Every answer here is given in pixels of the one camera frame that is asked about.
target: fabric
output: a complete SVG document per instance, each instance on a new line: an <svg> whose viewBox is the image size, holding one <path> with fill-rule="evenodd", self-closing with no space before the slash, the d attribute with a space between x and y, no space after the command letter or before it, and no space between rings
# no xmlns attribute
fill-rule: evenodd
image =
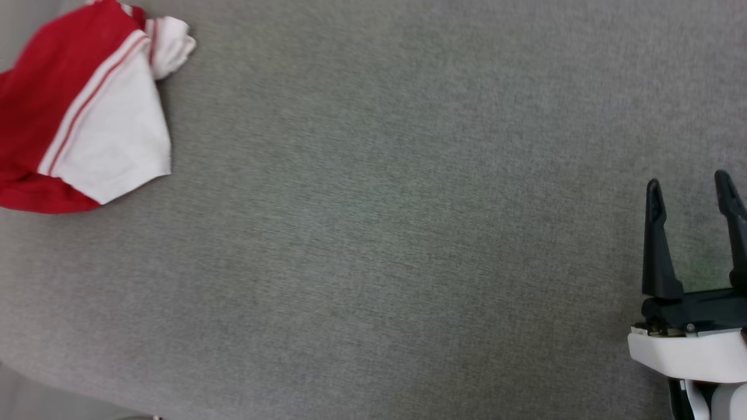
<svg viewBox="0 0 747 420"><path fill-rule="evenodd" d="M141 8L104 0L39 31L0 75L0 206L85 211L170 173L153 77L191 49L159 51L188 31L169 22L181 25L152 46Z"/></svg>
<svg viewBox="0 0 747 420"><path fill-rule="evenodd" d="M0 364L0 413L3 420L151 420L132 410L54 389Z"/></svg>
<svg viewBox="0 0 747 420"><path fill-rule="evenodd" d="M630 360L645 187L725 287L743 1L148 0L173 175L0 211L0 359L174 420L667 419Z"/></svg>
<svg viewBox="0 0 747 420"><path fill-rule="evenodd" d="M24 44L59 7L59 1L49 0L0 2L0 72L13 67Z"/></svg>

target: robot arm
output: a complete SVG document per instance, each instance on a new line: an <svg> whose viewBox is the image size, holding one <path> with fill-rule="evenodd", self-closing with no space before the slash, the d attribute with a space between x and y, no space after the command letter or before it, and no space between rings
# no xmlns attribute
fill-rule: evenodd
<svg viewBox="0 0 747 420"><path fill-rule="evenodd" d="M684 292L659 182L646 191L642 292L650 298L627 343L633 359L667 376L677 420L747 420L747 211L729 174L715 178L734 263L730 288Z"/></svg>

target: red and white shirt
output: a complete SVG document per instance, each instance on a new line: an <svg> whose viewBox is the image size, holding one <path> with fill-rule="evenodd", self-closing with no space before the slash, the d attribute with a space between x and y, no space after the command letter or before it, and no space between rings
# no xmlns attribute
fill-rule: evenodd
<svg viewBox="0 0 747 420"><path fill-rule="evenodd" d="M85 211L169 174L154 78L186 61L188 30L115 0L43 26L0 74L0 206Z"/></svg>

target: red stripe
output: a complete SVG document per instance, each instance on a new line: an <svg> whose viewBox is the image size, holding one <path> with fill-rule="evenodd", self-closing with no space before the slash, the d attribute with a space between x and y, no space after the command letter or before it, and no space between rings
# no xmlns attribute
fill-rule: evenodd
<svg viewBox="0 0 747 420"><path fill-rule="evenodd" d="M148 39L145 35L138 38L137 41L135 41L130 48L127 50L127 52L120 58L119 61L117 61L112 67L107 70L104 77L99 82L99 85L96 86L96 89L93 90L93 92L88 96L86 99L86 102L83 102L83 105L78 109L78 112L75 113L75 116L72 119L72 122L70 123L70 127L67 129L67 133L65 133L65 139L62 140L62 144L60 145L60 148L57 150L57 153L55 154L55 158L52 159L52 164L49 165L49 175L52 176L52 171L55 169L55 164L57 164L57 159L60 157L60 154L62 153L63 149L65 148L65 145L67 144L67 141L70 139L70 133L72 133L73 127L75 127L75 123L78 121L78 118L83 114L83 111L85 111L85 108L88 106L88 103L91 102L91 99L93 99L94 96L99 92L101 89L101 86L106 82L106 79L109 78L111 73L119 66L122 65L122 63L127 59L127 57L134 51L135 47L140 45L144 40Z"/></svg>
<svg viewBox="0 0 747 420"><path fill-rule="evenodd" d="M150 43L150 65L153 67L153 58L155 57L155 46L158 42L158 19L153 19L153 34Z"/></svg>

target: gray fabric surface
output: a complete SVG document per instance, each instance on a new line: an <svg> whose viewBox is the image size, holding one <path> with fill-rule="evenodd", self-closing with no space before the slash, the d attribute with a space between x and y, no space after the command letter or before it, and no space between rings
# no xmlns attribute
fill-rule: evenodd
<svg viewBox="0 0 747 420"><path fill-rule="evenodd" d="M132 410L29 380L0 364L2 420L150 420Z"/></svg>
<svg viewBox="0 0 747 420"><path fill-rule="evenodd" d="M122 1L125 4L132 4L131 2ZM86 0L60 0L60 7L58 10L58 16L62 16L66 13L70 13L78 7L86 5Z"/></svg>
<svg viewBox="0 0 747 420"><path fill-rule="evenodd" d="M62 0L0 1L0 72L13 66L24 44L44 22L55 17Z"/></svg>
<svg viewBox="0 0 747 420"><path fill-rule="evenodd" d="M645 184L687 288L747 194L741 1L151 0L172 176L0 211L0 358L178 420L662 419Z"/></svg>

